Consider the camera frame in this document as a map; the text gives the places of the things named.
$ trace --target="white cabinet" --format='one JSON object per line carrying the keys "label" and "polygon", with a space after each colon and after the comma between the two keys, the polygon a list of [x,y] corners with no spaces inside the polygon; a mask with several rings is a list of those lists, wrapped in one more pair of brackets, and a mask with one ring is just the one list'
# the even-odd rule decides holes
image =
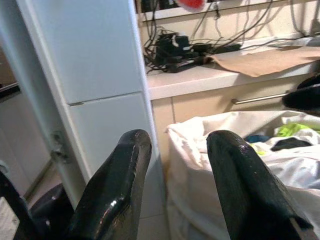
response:
{"label": "white cabinet", "polygon": [[[151,133],[141,93],[72,106],[70,112],[92,173],[107,159],[126,131],[143,129]],[[153,146],[143,189],[141,218],[164,212],[164,190],[157,156],[156,146]]]}
{"label": "white cabinet", "polygon": [[18,2],[38,24],[68,104],[142,90],[128,1]]}
{"label": "white cabinet", "polygon": [[0,103],[0,159],[21,195],[34,183],[50,160],[38,123],[20,93]]}

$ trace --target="brown paper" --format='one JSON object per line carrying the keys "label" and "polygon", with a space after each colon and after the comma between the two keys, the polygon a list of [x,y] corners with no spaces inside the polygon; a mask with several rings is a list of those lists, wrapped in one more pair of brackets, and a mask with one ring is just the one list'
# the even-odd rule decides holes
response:
{"label": "brown paper", "polygon": [[320,60],[320,47],[286,47],[242,56],[212,56],[223,68],[251,77],[259,77]]}

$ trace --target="red object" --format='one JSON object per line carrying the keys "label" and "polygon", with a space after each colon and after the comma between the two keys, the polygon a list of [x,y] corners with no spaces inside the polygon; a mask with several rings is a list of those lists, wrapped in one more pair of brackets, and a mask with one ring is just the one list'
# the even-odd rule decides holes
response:
{"label": "red object", "polygon": [[176,0],[179,6],[190,11],[199,12],[205,6],[205,0]]}

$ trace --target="black cloth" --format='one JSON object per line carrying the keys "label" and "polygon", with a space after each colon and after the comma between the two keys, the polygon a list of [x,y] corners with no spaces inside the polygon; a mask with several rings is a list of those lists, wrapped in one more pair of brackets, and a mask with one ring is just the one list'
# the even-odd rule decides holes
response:
{"label": "black cloth", "polygon": [[300,111],[320,110],[320,84],[300,88],[285,95],[282,103],[288,108]]}
{"label": "black cloth", "polygon": [[304,80],[302,83],[298,85],[296,89],[304,89],[306,87],[310,87],[316,84],[320,84],[320,74],[309,77],[308,79]]}
{"label": "black cloth", "polygon": [[312,146],[307,141],[302,141],[299,139],[296,139],[294,137],[290,137],[288,139],[280,140],[278,141],[272,148],[271,151],[276,152],[282,149],[293,149],[293,148],[299,148],[299,147],[308,147]]}

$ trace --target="white laundry bag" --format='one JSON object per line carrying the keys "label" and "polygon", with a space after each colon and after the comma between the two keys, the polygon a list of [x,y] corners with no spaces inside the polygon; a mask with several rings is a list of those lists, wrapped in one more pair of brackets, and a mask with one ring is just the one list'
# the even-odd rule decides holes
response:
{"label": "white laundry bag", "polygon": [[268,154],[260,157],[287,186],[319,238],[320,134],[312,128],[320,129],[320,117],[296,111],[238,111],[194,117],[168,126],[167,213],[171,240],[230,239],[207,154],[208,134],[229,130],[242,138],[256,134],[273,136],[276,128],[288,123],[309,126],[310,130],[304,129],[295,138],[312,146],[279,152],[266,150]]}

